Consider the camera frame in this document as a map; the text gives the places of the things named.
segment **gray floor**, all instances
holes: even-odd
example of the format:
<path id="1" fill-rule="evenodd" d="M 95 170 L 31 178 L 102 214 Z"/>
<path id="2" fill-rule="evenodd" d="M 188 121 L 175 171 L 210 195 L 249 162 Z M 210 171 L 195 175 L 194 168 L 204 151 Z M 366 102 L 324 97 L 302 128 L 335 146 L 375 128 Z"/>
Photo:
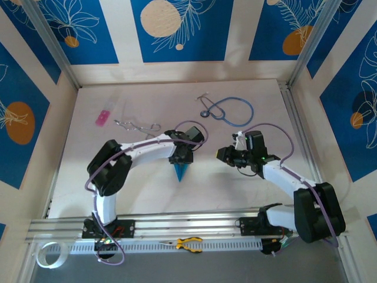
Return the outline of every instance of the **gray floor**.
<path id="1" fill-rule="evenodd" d="M 35 268 L 37 283 L 221 283 L 347 282 L 337 251 L 323 242 L 296 241 L 277 257 L 259 251 L 127 254 L 121 266 L 106 266 L 94 255 L 71 255 L 58 269 Z"/>

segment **stethoscope chest piece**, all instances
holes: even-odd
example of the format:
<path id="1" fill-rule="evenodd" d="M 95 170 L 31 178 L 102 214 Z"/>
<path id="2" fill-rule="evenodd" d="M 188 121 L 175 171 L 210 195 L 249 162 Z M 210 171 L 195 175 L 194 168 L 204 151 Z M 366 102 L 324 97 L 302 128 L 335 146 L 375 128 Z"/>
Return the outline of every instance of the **stethoscope chest piece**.
<path id="1" fill-rule="evenodd" d="M 202 112 L 200 112 L 200 115 L 203 118 L 207 118 L 210 115 L 210 112 L 208 110 L 203 110 Z"/>

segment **white cable tray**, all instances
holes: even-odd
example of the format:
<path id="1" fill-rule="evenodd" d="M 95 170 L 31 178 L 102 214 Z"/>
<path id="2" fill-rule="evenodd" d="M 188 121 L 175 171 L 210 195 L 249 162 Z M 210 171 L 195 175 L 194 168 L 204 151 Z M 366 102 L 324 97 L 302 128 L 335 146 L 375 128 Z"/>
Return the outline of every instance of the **white cable tray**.
<path id="1" fill-rule="evenodd" d="M 262 241 L 260 239 L 232 239 L 232 240 L 204 240 L 205 242 L 187 243 L 189 248 L 202 249 L 203 252 L 220 252 L 220 251 L 259 251 L 262 250 Z M 142 253 L 159 253 L 159 252 L 187 252 L 185 250 L 176 250 L 175 246 L 162 245 L 156 241 L 136 241 L 120 242 L 122 248 L 130 254 Z M 71 255 L 93 254 L 93 242 L 77 242 L 68 244 Z M 119 251 L 101 252 L 102 254 L 113 254 Z M 47 250 L 47 254 L 53 255 L 60 253 L 60 246 L 53 245 Z"/>

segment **beige circle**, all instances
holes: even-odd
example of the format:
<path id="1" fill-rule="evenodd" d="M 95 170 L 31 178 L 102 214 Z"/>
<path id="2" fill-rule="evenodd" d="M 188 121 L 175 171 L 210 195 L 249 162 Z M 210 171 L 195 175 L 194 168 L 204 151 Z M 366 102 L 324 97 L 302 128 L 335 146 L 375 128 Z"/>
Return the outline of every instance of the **beige circle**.
<path id="1" fill-rule="evenodd" d="M 182 44 L 177 44 L 176 45 L 176 50 L 180 51 L 183 49 L 183 45 Z"/>
<path id="2" fill-rule="evenodd" d="M 181 16 L 166 0 L 153 0 L 141 11 L 141 25 L 152 37 L 168 37 L 181 26 Z"/>
<path id="3" fill-rule="evenodd" d="M 14 3 L 14 4 L 18 5 L 18 6 L 22 5 L 22 3 L 21 3 L 20 0 L 9 0 L 9 1 L 11 1 L 12 3 Z"/>
<path id="4" fill-rule="evenodd" d="M 280 2 L 280 0 L 266 0 L 267 4 L 272 6 Z"/>

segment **enclosure wall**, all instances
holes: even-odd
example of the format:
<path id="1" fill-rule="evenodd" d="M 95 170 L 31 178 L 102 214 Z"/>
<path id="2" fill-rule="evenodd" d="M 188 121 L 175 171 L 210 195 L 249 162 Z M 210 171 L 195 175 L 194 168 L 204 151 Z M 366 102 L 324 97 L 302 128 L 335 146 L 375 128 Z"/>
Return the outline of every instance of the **enclosure wall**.
<path id="1" fill-rule="evenodd" d="M 34 44 L 41 64 L 1 8 L 0 27 L 0 281 L 11 282 L 30 219 L 42 217 L 77 91 Z"/>
<path id="2" fill-rule="evenodd" d="M 366 282 L 375 282 L 377 5 L 375 0 L 358 5 L 349 22 L 343 22 L 344 30 L 330 24 L 293 94 L 306 118 L 323 178 L 335 187 L 355 240 L 355 258 Z M 321 55 L 327 38 L 340 33 L 328 55 Z"/>
<path id="3" fill-rule="evenodd" d="M 18 29 L 22 9 L 2 0 Z M 158 81 L 285 80 L 320 0 L 41 0 L 47 23 L 82 85 Z"/>

